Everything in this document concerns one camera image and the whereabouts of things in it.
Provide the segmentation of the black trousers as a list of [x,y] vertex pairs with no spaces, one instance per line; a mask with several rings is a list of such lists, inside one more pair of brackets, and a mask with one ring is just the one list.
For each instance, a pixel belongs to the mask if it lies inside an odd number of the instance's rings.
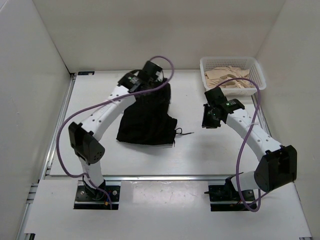
[[171,86],[147,95],[124,110],[116,140],[122,143],[160,146],[173,145],[175,138],[188,135],[177,127],[178,120],[168,114],[171,101]]

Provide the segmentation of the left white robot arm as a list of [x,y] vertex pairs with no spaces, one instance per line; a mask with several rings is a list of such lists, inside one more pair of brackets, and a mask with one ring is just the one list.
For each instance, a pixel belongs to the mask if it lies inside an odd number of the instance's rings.
[[100,140],[108,127],[129,106],[139,100],[150,100],[163,94],[169,87],[163,69],[148,60],[142,69],[126,73],[106,100],[80,123],[68,126],[70,145],[78,156],[82,170],[82,180],[87,194],[93,200],[105,196],[106,182],[102,175],[100,160],[105,148]]

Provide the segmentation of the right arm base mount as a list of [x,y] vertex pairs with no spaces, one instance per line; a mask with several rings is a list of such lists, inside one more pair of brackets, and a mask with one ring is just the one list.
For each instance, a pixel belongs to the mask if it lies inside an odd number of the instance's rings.
[[[208,186],[208,190],[204,192],[209,195],[210,210],[212,212],[241,212],[248,211],[239,193],[233,195],[225,191],[224,185],[212,184]],[[253,190],[242,191],[245,202],[252,208],[257,208],[257,202]]]

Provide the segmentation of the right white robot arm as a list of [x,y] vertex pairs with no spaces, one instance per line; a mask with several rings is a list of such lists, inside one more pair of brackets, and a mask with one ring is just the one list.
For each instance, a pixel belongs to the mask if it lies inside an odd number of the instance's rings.
[[228,100],[220,88],[206,91],[205,98],[202,127],[216,129],[224,122],[239,134],[259,161],[256,170],[226,179],[227,198],[236,200],[246,190],[268,193],[297,179],[298,154],[292,145],[282,145],[253,124],[245,106],[238,99]]

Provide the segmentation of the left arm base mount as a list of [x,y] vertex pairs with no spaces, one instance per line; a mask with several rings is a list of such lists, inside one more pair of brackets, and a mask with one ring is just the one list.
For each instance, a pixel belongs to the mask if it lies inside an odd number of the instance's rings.
[[119,182],[101,185],[109,197],[99,190],[89,190],[87,185],[79,180],[74,198],[75,210],[118,210],[121,184]]

